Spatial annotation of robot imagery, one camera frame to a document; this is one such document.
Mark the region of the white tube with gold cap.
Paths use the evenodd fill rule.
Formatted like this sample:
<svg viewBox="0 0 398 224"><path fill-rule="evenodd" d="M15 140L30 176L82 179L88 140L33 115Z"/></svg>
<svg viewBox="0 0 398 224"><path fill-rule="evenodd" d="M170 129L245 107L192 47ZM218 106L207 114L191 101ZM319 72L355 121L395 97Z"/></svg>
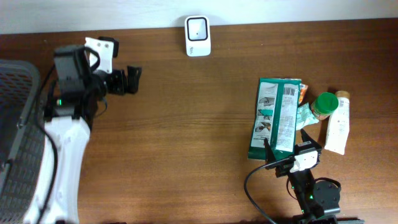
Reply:
<svg viewBox="0 0 398 224"><path fill-rule="evenodd" d="M335 95L338 99L338 107L329 117L325 149L344 155L349 135L350 94L340 90Z"/></svg>

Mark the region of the green lidded jar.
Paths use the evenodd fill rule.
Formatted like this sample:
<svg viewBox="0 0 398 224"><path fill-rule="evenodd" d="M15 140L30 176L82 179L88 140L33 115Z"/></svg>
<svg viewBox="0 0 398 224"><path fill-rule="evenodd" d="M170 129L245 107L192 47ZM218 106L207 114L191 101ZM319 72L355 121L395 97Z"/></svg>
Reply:
<svg viewBox="0 0 398 224"><path fill-rule="evenodd" d="M338 105L338 99L334 94L324 92L311 104L310 109L316 119L324 120L337 109Z"/></svg>

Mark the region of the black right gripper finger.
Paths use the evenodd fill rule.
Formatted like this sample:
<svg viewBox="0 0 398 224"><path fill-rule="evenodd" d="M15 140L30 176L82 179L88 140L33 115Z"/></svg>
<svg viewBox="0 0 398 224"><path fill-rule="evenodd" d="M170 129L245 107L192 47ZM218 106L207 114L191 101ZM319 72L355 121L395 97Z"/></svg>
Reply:
<svg viewBox="0 0 398 224"><path fill-rule="evenodd" d="M266 155L266 169L273 169L275 167L274 162L276 161L276 158L267 138L264 140L264 148Z"/></svg>
<svg viewBox="0 0 398 224"><path fill-rule="evenodd" d="M311 138L304 129L301 129L300 133L302 135L302 141L303 141L303 143L301 143L301 147L304 150L309 150L309 149L314 149L316 151L322 150L322 146L318 142L316 142L313 138Z"/></svg>

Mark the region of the green 3M wipes pack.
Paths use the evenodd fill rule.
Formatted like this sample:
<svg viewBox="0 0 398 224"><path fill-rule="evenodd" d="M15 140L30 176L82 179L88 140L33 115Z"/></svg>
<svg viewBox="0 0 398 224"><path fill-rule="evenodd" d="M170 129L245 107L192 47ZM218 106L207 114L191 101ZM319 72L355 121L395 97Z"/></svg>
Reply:
<svg viewBox="0 0 398 224"><path fill-rule="evenodd" d="M266 144L277 160L294 153L301 83L294 78L259 79L248 159L268 159Z"/></svg>

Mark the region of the orange snack packet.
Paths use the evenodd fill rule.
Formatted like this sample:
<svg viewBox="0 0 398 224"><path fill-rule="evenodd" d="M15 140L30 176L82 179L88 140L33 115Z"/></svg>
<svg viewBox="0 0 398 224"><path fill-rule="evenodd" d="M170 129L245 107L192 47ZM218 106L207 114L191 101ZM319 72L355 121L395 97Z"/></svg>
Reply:
<svg viewBox="0 0 398 224"><path fill-rule="evenodd" d="M305 94L308 90L308 85L301 83L300 84L300 94L299 94L299 99L298 103L301 104L303 99L305 98Z"/></svg>

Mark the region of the teal snack packet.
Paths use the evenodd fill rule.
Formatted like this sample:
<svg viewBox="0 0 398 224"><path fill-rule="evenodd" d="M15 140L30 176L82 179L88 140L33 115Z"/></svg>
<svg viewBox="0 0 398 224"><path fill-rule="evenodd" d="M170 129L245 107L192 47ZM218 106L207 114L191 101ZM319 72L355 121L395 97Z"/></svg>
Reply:
<svg viewBox="0 0 398 224"><path fill-rule="evenodd" d="M312 124L317 124L319 120L315 117L312 113L310 106L308 103L300 106L297 109L297 116L296 116L296 130L301 130L304 127Z"/></svg>

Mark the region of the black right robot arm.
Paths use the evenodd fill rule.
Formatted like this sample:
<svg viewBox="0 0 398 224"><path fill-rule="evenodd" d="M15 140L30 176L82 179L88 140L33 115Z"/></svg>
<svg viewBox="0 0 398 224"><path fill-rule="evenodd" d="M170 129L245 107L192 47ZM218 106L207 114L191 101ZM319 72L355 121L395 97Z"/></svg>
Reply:
<svg viewBox="0 0 398 224"><path fill-rule="evenodd" d="M269 143L265 142L266 169L274 169L276 177L287 177L287 185L294 191L302 210L292 218L293 223L364 223L358 218L338 219L341 212L341 184L327 177L314 178L312 169L320 162L322 146L304 130L302 143L294 146L294 153L277 159Z"/></svg>

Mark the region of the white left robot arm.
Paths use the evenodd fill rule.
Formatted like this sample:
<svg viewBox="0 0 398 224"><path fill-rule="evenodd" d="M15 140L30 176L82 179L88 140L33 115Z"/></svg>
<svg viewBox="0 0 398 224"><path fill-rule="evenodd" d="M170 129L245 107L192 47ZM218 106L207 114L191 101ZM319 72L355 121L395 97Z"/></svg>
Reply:
<svg viewBox="0 0 398 224"><path fill-rule="evenodd" d="M35 124L44 135L44 153L33 199L24 223L78 223L81 165L90 140L98 102L107 94L135 94L141 67L104 68L114 52L68 45L54 52L57 79L49 88L43 115Z"/></svg>

